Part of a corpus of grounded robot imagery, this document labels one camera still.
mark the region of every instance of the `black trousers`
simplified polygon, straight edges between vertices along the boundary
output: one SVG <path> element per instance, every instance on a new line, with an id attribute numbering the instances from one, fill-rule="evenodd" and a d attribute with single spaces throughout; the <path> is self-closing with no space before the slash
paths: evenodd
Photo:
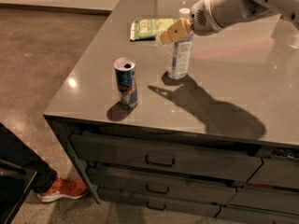
<path id="1" fill-rule="evenodd" d="M 33 191 L 47 191 L 57 177 L 57 172 L 43 161 L 31 148 L 26 146 L 15 134 L 0 123 L 0 159 L 10 161 L 21 167 L 35 169 L 37 172 Z"/>

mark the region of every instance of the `sneaker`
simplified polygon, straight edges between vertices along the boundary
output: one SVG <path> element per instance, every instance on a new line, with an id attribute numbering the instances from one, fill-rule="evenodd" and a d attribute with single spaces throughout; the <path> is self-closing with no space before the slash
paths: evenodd
<path id="1" fill-rule="evenodd" d="M 83 181 L 58 177 L 48 191 L 37 193 L 37 198 L 43 203 L 48 203 L 60 198 L 79 199 L 87 193 L 88 190 Z"/>

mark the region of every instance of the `robotic arm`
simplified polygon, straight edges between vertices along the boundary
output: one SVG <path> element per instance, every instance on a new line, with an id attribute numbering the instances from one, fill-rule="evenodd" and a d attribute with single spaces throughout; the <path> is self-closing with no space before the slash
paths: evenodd
<path id="1" fill-rule="evenodd" d="M 162 44 L 196 35 L 211 35 L 238 22 L 254 21 L 280 13 L 296 27 L 299 23 L 299 0 L 200 0 L 192 6 L 190 17 L 180 19 L 158 40 Z"/>

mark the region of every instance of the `blue can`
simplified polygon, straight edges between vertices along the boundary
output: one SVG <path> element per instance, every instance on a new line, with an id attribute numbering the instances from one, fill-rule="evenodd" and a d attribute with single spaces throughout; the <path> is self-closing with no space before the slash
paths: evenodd
<path id="1" fill-rule="evenodd" d="M 122 107 L 135 108 L 138 104 L 135 61 L 128 57 L 119 58 L 114 62 L 114 69 Z"/>

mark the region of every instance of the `drawer handle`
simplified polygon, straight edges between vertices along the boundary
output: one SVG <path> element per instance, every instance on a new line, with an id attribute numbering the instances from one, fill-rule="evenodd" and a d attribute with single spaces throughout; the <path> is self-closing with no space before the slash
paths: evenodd
<path id="1" fill-rule="evenodd" d="M 175 166 L 175 159 L 172 159 L 170 164 L 164 164 L 164 163 L 159 163 L 159 162 L 153 162 L 153 161 L 149 161 L 149 155 L 146 156 L 146 163 L 148 165 L 155 165 L 155 166 L 159 166 L 159 167 L 167 167 L 167 168 L 171 168 L 173 166 Z"/>
<path id="2" fill-rule="evenodd" d="M 147 207 L 148 207 L 148 209 L 157 210 L 157 211 L 163 211 L 166 209 L 166 205 L 164 205 L 164 207 L 162 207 L 162 208 L 158 208 L 158 207 L 150 206 L 149 202 L 147 202 Z"/>
<path id="3" fill-rule="evenodd" d="M 156 194 L 167 194 L 169 192 L 169 187 L 167 187 L 166 191 L 151 190 L 150 187 L 149 187 L 149 184 L 147 184 L 147 192 L 156 193 Z"/>

